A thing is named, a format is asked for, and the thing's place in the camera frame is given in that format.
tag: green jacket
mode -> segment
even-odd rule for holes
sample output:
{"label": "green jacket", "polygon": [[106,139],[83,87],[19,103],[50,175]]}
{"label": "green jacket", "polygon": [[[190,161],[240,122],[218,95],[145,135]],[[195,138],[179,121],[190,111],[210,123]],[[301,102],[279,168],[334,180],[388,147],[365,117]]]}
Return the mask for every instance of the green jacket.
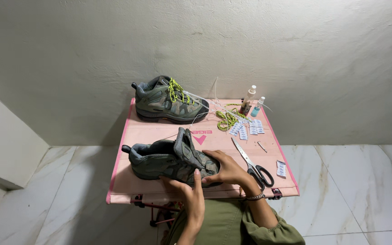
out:
{"label": "green jacket", "polygon": [[[253,217],[246,201],[207,199],[205,200],[204,221],[195,245],[304,245],[305,241],[299,232],[279,217],[274,209],[272,211],[278,219],[278,224],[274,228],[267,229],[253,223]],[[186,221],[186,212],[180,212],[164,244],[174,245],[177,242]]]}

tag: neon yellow shoelace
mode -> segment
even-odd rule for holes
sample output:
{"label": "neon yellow shoelace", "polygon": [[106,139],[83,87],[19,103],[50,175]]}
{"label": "neon yellow shoelace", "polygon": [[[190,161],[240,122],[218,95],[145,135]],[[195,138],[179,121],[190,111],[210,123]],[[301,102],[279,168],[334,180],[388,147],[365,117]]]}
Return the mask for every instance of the neon yellow shoelace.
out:
{"label": "neon yellow shoelace", "polygon": [[[170,78],[168,91],[169,91],[170,100],[172,101],[172,103],[176,102],[176,99],[178,98],[178,96],[175,94],[175,90],[181,92],[183,102],[184,102],[184,89],[173,78]],[[186,95],[186,97],[187,97],[187,104],[190,105],[190,98],[188,95]]]}
{"label": "neon yellow shoelace", "polygon": [[[231,104],[226,104],[226,106],[228,105],[241,105],[241,104],[235,104],[235,103],[231,103]],[[249,120],[245,115],[241,114],[238,112],[237,108],[234,108],[231,110],[234,114],[236,114],[239,117],[242,117],[246,120]],[[227,131],[229,128],[231,128],[232,126],[234,126],[234,124],[237,122],[238,123],[238,119],[229,114],[229,113],[223,113],[221,111],[216,111],[216,115],[218,117],[220,117],[221,119],[223,119],[223,121],[218,122],[217,124],[217,128],[220,129],[221,131]]]}

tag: boot tongue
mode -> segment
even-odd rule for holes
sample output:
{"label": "boot tongue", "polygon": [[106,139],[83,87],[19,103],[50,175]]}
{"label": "boot tongue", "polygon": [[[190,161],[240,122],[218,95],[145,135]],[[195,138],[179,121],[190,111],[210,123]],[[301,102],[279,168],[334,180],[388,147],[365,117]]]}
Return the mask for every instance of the boot tongue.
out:
{"label": "boot tongue", "polygon": [[195,168],[198,168],[199,170],[202,170],[202,161],[199,154],[194,148],[191,137],[191,133],[188,129],[185,130],[184,128],[179,127],[178,136],[176,137],[173,150],[181,160],[185,161],[186,163],[192,165]]}
{"label": "boot tongue", "polygon": [[160,78],[158,78],[158,82],[157,82],[157,84],[155,84],[154,88],[164,86],[164,85],[169,86],[169,81],[164,76],[160,76]]}

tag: spray bottle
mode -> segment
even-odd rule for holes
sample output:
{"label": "spray bottle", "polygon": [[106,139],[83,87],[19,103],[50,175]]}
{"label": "spray bottle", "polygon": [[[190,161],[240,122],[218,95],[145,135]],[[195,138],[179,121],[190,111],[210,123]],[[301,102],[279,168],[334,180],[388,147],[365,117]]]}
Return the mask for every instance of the spray bottle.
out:
{"label": "spray bottle", "polygon": [[258,112],[260,112],[261,107],[263,106],[264,103],[264,99],[266,99],[265,97],[261,97],[260,100],[258,100],[257,105],[253,108],[252,112],[250,113],[250,115],[252,117],[256,117]]}
{"label": "spray bottle", "polygon": [[241,114],[244,114],[245,116],[248,115],[248,113],[249,113],[249,111],[250,111],[250,109],[252,107],[252,103],[253,103],[253,100],[255,98],[255,89],[256,88],[257,87],[255,85],[252,85],[252,88],[249,89],[249,91],[247,92],[246,97],[243,100],[243,103],[241,104],[241,108],[240,108],[239,112]]}

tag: white tile floor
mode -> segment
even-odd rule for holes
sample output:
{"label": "white tile floor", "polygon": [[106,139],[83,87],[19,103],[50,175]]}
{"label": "white tile floor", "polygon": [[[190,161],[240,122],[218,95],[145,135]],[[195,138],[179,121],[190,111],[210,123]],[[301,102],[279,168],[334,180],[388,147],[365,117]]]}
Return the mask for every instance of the white tile floor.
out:
{"label": "white tile floor", "polygon": [[[391,146],[282,146],[300,197],[269,201],[307,244],[392,244]],[[0,244],[155,244],[150,209],[106,205],[116,147],[53,147],[0,205]]]}

